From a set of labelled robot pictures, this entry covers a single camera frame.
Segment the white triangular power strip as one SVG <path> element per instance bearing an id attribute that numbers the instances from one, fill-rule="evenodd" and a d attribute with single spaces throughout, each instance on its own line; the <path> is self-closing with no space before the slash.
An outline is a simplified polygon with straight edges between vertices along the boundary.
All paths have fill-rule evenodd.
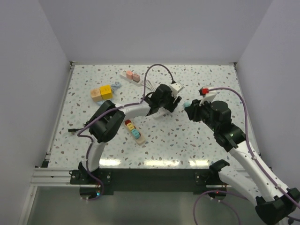
<path id="1" fill-rule="evenodd" d="M 166 116 L 168 113 L 169 113 L 169 112 L 168 112 L 167 110 L 162 109 L 162 110 L 159 110 L 156 114 L 154 114 L 154 115 L 153 115 L 153 118 L 154 118 L 154 119 L 159 119 L 159 118 L 161 118 L 161 117 Z"/>

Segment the teal plug adapter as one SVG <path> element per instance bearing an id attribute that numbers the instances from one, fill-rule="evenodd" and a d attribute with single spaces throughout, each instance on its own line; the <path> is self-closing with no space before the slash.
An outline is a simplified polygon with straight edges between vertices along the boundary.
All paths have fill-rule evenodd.
<path id="1" fill-rule="evenodd" d="M 186 107 L 190 107 L 191 106 L 191 103 L 190 102 L 185 102 L 183 104 L 183 108 L 186 108 Z"/>
<path id="2" fill-rule="evenodd" d="M 135 139 L 139 139 L 140 138 L 140 133 L 139 133 L 139 131 L 137 130 L 137 129 L 134 129 L 134 130 L 132 130 L 131 131 L 131 134 L 132 134 L 132 136 L 135 138 Z"/>

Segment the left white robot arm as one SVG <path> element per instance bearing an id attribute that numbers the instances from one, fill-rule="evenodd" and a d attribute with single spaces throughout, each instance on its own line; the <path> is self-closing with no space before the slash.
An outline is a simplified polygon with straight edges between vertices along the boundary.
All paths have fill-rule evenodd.
<path id="1" fill-rule="evenodd" d="M 85 160 L 78 166 L 81 179 L 87 184 L 96 181 L 96 170 L 99 169 L 104 148 L 116 136 L 125 121 L 156 114 L 160 108 L 172 113 L 181 101 L 179 92 L 182 89 L 183 85 L 177 82 L 170 85 L 161 84 L 138 103 L 116 105 L 110 100 L 105 101 L 77 134 L 78 137 L 91 140 Z"/>

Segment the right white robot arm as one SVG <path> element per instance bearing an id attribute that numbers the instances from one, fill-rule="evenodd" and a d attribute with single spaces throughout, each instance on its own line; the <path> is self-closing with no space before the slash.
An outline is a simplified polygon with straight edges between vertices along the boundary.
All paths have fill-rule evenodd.
<path id="1" fill-rule="evenodd" d="M 189 120 L 202 122 L 212 131 L 216 142 L 235 158 L 250 176 L 239 175 L 229 163 L 219 160 L 210 166 L 209 179 L 214 184 L 224 182 L 234 187 L 255 207 L 259 218 L 267 225 L 276 225 L 294 212 L 300 202 L 297 188 L 289 188 L 252 149 L 245 133 L 232 122 L 231 110 L 224 101 L 199 100 L 184 104 Z"/>

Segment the wooden power strip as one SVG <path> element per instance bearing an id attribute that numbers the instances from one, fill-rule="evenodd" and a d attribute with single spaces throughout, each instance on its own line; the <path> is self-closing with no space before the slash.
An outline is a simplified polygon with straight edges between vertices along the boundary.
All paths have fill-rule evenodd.
<path id="1" fill-rule="evenodd" d="M 145 137 L 142 135 L 142 133 L 139 131 L 139 129 L 134 125 L 134 123 L 131 120 L 124 121 L 124 126 L 138 145 L 141 146 L 145 144 L 146 142 Z"/>

